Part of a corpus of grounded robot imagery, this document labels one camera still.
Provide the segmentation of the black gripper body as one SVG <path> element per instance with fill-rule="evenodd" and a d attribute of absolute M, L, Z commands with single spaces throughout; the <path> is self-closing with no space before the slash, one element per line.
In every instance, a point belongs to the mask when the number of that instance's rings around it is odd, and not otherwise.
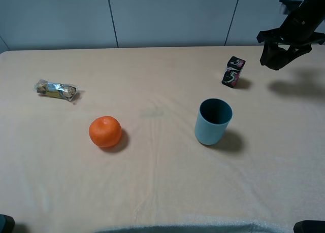
<path fill-rule="evenodd" d="M 257 41 L 300 47 L 324 43 L 324 34 L 316 29 L 324 21 L 324 0 L 280 0 L 287 16 L 279 28 L 260 31 Z"/>

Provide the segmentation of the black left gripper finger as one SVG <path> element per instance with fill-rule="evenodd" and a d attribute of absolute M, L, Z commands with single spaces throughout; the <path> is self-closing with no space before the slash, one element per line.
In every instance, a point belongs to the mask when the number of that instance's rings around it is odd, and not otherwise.
<path fill-rule="evenodd" d="M 264 42 L 264 48 L 260 58 L 261 65 L 272 65 L 274 57 L 279 52 L 278 43 Z"/>

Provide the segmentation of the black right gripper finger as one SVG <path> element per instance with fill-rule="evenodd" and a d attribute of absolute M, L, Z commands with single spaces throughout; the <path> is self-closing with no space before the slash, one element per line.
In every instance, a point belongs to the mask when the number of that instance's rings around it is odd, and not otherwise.
<path fill-rule="evenodd" d="M 288 53 L 288 58 L 289 58 L 289 62 L 292 62 L 293 60 L 295 60 L 296 58 L 309 53 L 312 50 L 312 47 L 310 45 L 307 46 L 302 46 L 302 47 L 289 47 L 286 51 Z"/>

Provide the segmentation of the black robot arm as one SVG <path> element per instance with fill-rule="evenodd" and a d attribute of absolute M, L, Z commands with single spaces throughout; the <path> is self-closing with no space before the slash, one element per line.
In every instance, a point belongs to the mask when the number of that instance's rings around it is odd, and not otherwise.
<path fill-rule="evenodd" d="M 279 28 L 260 31 L 257 41 L 264 43 L 261 65 L 279 70 L 309 53 L 312 44 L 324 43 L 324 34 L 315 30 L 324 21 L 324 0 L 280 0 L 287 17 Z"/>

